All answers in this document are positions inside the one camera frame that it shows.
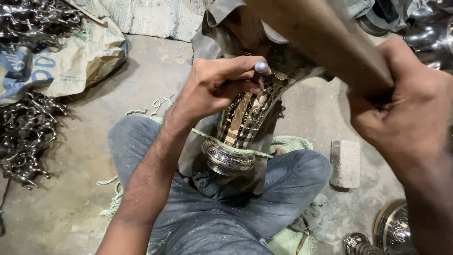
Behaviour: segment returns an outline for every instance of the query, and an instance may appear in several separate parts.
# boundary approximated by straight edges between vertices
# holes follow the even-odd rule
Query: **gray rag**
[[[310,206],[293,223],[292,228],[300,232],[309,230],[310,235],[324,242],[327,229],[332,220],[333,205],[323,194],[318,194]]]

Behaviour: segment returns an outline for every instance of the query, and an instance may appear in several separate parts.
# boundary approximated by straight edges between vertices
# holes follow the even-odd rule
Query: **jeans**
[[[109,130],[109,149],[123,188],[159,129],[160,125],[150,118],[128,116]],[[179,223],[211,210],[232,214],[256,236],[270,239],[310,205],[331,175],[329,160],[312,150],[296,150],[268,160],[265,187],[260,195],[241,193],[228,185],[217,186],[217,173],[199,178],[197,190],[175,170],[167,204],[149,239],[149,250],[162,245]]]

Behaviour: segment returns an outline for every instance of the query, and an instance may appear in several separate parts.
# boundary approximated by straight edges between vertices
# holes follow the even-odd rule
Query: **white rug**
[[[195,34],[214,0],[75,0],[97,17],[110,17],[121,32],[185,42]]]

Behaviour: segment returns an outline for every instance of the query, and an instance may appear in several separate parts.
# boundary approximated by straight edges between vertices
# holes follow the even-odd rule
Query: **metal scraps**
[[[59,103],[58,98],[37,91],[25,94],[24,100],[1,108],[0,169],[3,178],[21,182],[31,189],[29,185],[38,187],[33,182],[38,174],[51,176],[39,165],[39,154],[57,135],[53,113],[59,111],[66,115],[67,107]]]
[[[63,0],[0,0],[0,50],[60,48],[58,37],[80,26],[82,13]]]

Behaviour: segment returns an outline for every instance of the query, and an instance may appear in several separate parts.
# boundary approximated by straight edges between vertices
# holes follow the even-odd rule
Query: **metal vase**
[[[282,94],[296,83],[311,77],[330,81],[333,76],[317,66],[287,40],[254,16],[246,6],[239,6],[220,22],[207,10],[202,34],[213,38],[225,58],[242,55],[264,56],[272,74],[263,77],[264,90],[259,94],[242,93],[222,111],[216,138],[237,149],[248,149],[261,124]],[[226,176],[236,176],[255,166],[255,155],[237,153],[204,140],[202,150],[209,167]]]

